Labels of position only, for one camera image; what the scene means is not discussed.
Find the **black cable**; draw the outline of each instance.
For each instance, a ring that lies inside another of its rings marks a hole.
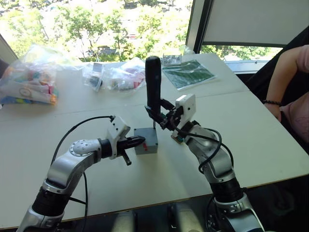
[[[84,232],[85,226],[86,226],[86,222],[87,222],[87,214],[88,214],[88,187],[87,187],[87,178],[86,178],[86,174],[83,173],[84,176],[84,181],[85,181],[85,192],[86,192],[86,204],[85,204],[85,215],[84,215],[84,225],[82,228],[82,232]]]
[[[88,119],[86,119],[86,120],[84,120],[84,121],[82,121],[82,122],[76,124],[74,127],[72,127],[72,128],[62,137],[62,139],[61,139],[60,142],[58,143],[58,145],[57,145],[57,147],[56,147],[56,150],[55,150],[55,152],[54,152],[53,158],[52,158],[52,162],[51,162],[50,165],[52,165],[52,163],[55,161],[56,156],[57,156],[57,153],[58,153],[58,150],[59,150],[59,148],[60,148],[62,142],[65,140],[65,138],[66,138],[73,130],[75,130],[79,125],[81,125],[81,124],[83,124],[83,123],[85,123],[85,122],[88,122],[88,121],[90,121],[90,120],[97,119],[97,118],[110,118],[111,120],[113,120],[113,119],[114,119],[114,116],[98,116],[98,117],[91,117],[91,118],[88,118]]]
[[[94,119],[98,119],[98,118],[109,118],[110,120],[113,120],[115,117],[114,116],[98,116],[98,117],[91,117],[91,118],[88,118],[78,124],[76,124],[75,126],[73,126],[71,129],[68,130],[68,132],[62,137],[62,139],[60,140],[60,142],[58,143],[57,147],[56,147],[56,150],[54,152],[54,155],[53,155],[53,158],[52,158],[52,162],[50,164],[50,166],[52,166],[53,162],[55,161],[56,159],[56,156],[57,156],[57,153],[58,153],[58,150],[61,146],[61,144],[63,143],[63,141],[65,140],[65,138],[73,131],[75,130],[78,126],[80,126],[81,124],[85,123],[85,122],[88,122],[90,120],[94,120]],[[74,201],[74,202],[78,202],[78,203],[81,203],[81,204],[84,204],[85,205],[85,214],[84,214],[84,225],[83,225],[83,229],[82,229],[82,232],[84,231],[85,229],[85,226],[86,226],[86,222],[87,222],[87,213],[88,213],[88,187],[87,187],[87,178],[86,178],[86,174],[85,172],[83,173],[83,176],[84,176],[84,182],[85,182],[85,191],[86,191],[86,201],[83,202],[81,200],[78,200],[76,198],[73,198],[73,197],[70,197],[70,200],[71,201]]]
[[[206,215],[205,215],[205,221],[206,221],[206,232],[209,232],[209,227],[208,227],[208,215],[209,215],[209,208],[211,205],[211,202],[214,199],[214,195],[211,196],[211,198],[208,200],[207,205],[206,205]]]
[[[212,153],[212,155],[209,156],[209,158],[207,158],[205,161],[203,161],[203,162],[198,166],[199,172],[202,173],[202,174],[204,174],[204,171],[202,170],[202,167],[203,167],[207,162],[209,162],[209,161],[218,153],[218,151],[220,150],[220,147],[221,147],[221,144],[222,144],[222,138],[221,138],[220,133],[219,133],[218,131],[216,131],[216,130],[212,130],[212,129],[211,129],[211,131],[215,132],[215,133],[218,135],[219,141],[217,141],[217,140],[215,140],[215,139],[213,139],[213,138],[210,138],[210,137],[207,137],[207,136],[204,136],[204,135],[188,133],[188,132],[186,132],[186,131],[183,131],[183,130],[177,128],[176,125],[175,125],[175,123],[174,123],[174,120],[173,120],[172,118],[170,119],[170,124],[172,125],[172,127],[173,127],[176,131],[178,131],[178,132],[180,132],[181,134],[184,134],[184,135],[186,135],[186,136],[192,136],[192,137],[202,138],[202,139],[206,139],[206,140],[216,141],[216,142],[218,143],[218,145],[217,145],[216,149],[214,150],[214,152]]]

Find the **person's arm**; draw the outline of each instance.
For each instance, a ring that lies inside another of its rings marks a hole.
[[[297,72],[297,58],[301,49],[302,47],[296,47],[280,55],[269,83],[266,100],[275,102],[282,101],[287,86]],[[265,106],[281,121],[281,113],[278,105],[265,103]]]
[[[0,79],[8,66],[9,64],[5,63],[2,59],[0,59]]]

